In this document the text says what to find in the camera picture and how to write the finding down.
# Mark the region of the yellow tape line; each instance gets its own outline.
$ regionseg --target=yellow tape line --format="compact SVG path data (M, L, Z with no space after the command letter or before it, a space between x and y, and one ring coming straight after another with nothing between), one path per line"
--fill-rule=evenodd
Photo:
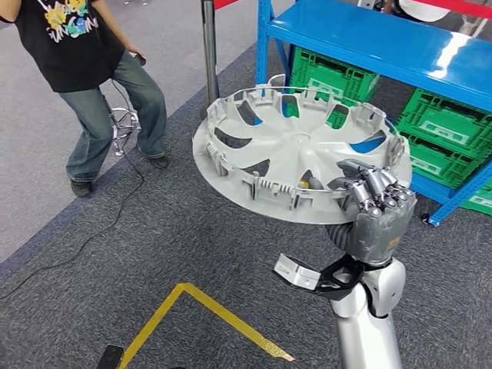
M120 369L125 369L127 365L132 359L140 348L143 345L145 341L152 334L154 329L167 314L171 307L174 304L179 298L182 292L187 292L190 296L194 297L195 300L199 303L208 308L211 312L222 318L223 320L229 323L232 326L234 329L239 331L241 334L244 334L245 337L251 339L251 341L256 343L257 345L261 347L262 349L266 351L267 353L273 357L281 357L287 361L294 361L294 358L288 354L287 352L278 347L276 344L274 344L272 341L267 340L266 338L263 337L260 332L256 331L254 328L241 321L238 317L234 315L233 313L227 310L226 308L222 306L221 304L214 301L214 299L207 296L206 294L201 292L201 290L196 288L195 286L191 283L180 283L177 284L176 287L168 296L164 302L159 306L149 321L143 326L143 328L138 333L132 343L131 343L128 348L127 348L123 354L121 363L120 363Z

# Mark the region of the green crate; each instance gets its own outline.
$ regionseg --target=green crate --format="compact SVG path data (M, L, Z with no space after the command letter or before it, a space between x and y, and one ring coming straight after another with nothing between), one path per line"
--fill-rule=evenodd
M492 216L492 181L461 204L462 208L480 211Z
M492 153L492 113L420 88L401 113L398 129L470 159Z
M354 105L351 100L365 102L371 99L379 79L380 75L371 71L295 48L290 85L321 90L331 87L342 92L343 104L351 106ZM320 98L327 100L327 96L320 95Z
M481 162L401 132L411 146L413 170L450 188L457 188Z
M328 115L326 120L327 123L334 129L342 128L343 124L345 124L345 120L347 118L347 114L337 110L337 106L339 105L335 106L331 114ZM285 115L288 117L294 116L299 118L299 108L297 104L286 103L284 109L285 109Z

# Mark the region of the sneaker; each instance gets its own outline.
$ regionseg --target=sneaker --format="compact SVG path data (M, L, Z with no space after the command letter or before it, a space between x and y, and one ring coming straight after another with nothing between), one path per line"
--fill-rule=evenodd
M72 191L77 197L83 198L92 192L92 182L75 182L70 180Z
M151 158L149 159L149 161L152 167L158 169L165 169L169 165L169 160L168 160L167 156L165 155L160 158Z

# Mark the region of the jeans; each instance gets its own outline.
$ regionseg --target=jeans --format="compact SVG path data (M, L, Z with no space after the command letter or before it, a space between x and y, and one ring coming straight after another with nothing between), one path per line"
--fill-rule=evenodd
M167 112L161 89L128 52L123 54L113 79L127 90L138 114L142 128L137 140L138 149L148 158L164 156ZM75 111L83 131L66 163L66 173L72 181L94 181L112 139L109 112L101 90L98 87L60 96Z

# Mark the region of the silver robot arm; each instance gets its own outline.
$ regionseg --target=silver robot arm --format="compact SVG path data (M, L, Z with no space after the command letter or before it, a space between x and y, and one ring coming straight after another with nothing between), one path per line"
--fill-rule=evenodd
M401 295L405 268L392 257L417 202L389 168L360 161L338 163L346 177L328 184L344 188L359 208L355 221L326 226L328 237L345 251L322 271L281 254L274 271L288 284L326 297L335 315L346 369L400 369L391 311ZM315 178L311 188L321 186Z

